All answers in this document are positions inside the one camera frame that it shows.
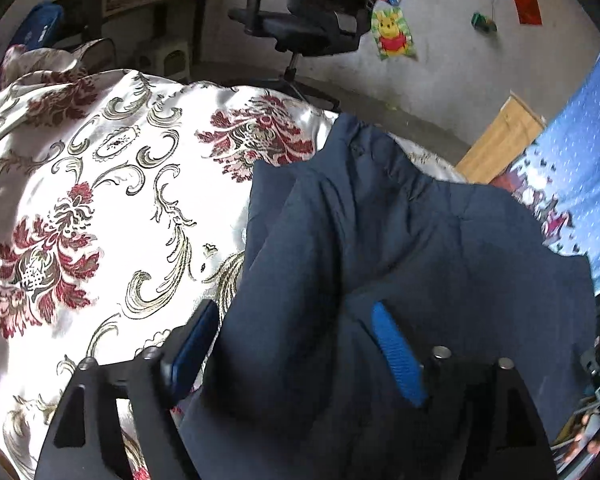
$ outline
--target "winnie the pooh poster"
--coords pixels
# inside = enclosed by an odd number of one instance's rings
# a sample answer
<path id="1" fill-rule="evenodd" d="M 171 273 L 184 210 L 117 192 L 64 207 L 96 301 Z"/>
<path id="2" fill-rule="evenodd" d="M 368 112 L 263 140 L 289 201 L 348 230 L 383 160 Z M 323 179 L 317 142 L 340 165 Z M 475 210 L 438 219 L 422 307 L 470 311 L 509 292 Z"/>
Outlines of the winnie the pooh poster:
<path id="1" fill-rule="evenodd" d="M 381 59 L 416 54 L 409 26 L 400 7 L 374 10 L 371 16 L 371 33 L 376 39 Z"/>

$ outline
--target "chair base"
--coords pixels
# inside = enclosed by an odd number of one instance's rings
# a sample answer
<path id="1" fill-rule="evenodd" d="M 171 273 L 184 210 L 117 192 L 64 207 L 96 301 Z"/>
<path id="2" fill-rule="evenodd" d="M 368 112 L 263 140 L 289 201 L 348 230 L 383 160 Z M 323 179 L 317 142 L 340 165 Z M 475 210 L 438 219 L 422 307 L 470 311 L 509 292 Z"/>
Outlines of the chair base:
<path id="1" fill-rule="evenodd" d="M 222 82 L 224 86 L 255 86 L 258 88 L 267 88 L 269 90 L 275 90 L 282 92 L 290 97 L 295 97 L 301 101 L 310 103 L 309 97 L 314 99 L 320 99 L 331 104 L 331 112 L 340 113 L 340 101 L 336 98 L 331 97 L 325 92 L 313 88 L 312 86 L 305 85 L 299 81 L 296 81 L 296 69 L 294 68 L 295 63 L 292 62 L 285 70 L 285 73 L 277 78 L 268 79 L 230 79 Z"/>

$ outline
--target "winnie the pooh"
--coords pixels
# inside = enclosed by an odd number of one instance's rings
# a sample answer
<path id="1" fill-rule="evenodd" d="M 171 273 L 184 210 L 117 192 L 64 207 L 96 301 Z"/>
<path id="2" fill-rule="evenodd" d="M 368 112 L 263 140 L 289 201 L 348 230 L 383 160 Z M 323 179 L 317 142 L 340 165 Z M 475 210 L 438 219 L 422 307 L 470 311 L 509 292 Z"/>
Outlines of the winnie the pooh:
<path id="1" fill-rule="evenodd" d="M 407 52 L 407 37 L 398 28 L 394 14 L 378 16 L 378 33 L 382 49 L 388 56 L 403 56 Z"/>

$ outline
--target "bedspread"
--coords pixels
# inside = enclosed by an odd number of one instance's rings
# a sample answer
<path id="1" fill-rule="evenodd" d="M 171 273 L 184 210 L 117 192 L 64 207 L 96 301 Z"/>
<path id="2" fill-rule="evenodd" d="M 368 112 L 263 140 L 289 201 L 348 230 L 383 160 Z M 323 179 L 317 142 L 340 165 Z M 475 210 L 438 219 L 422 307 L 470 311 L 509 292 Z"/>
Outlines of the bedspread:
<path id="1" fill-rule="evenodd" d="M 86 75 L 51 49 L 11 52 L 5 69 L 0 448 L 32 479 L 81 359 L 108 364 L 161 344 L 202 298 L 226 312 L 254 161 L 310 158 L 336 114 L 263 89 Z M 426 173 L 462 181 L 444 160 L 398 143 Z M 148 478 L 128 401 L 119 412 L 134 479 Z"/>

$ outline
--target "red paper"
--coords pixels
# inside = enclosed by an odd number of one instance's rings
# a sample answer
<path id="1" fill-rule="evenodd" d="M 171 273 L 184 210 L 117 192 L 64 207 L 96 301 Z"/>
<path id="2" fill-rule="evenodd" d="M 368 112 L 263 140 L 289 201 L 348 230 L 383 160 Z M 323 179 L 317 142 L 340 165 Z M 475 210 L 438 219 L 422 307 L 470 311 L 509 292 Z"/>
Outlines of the red paper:
<path id="1" fill-rule="evenodd" d="M 542 25 L 538 0 L 514 0 L 520 25 Z"/>

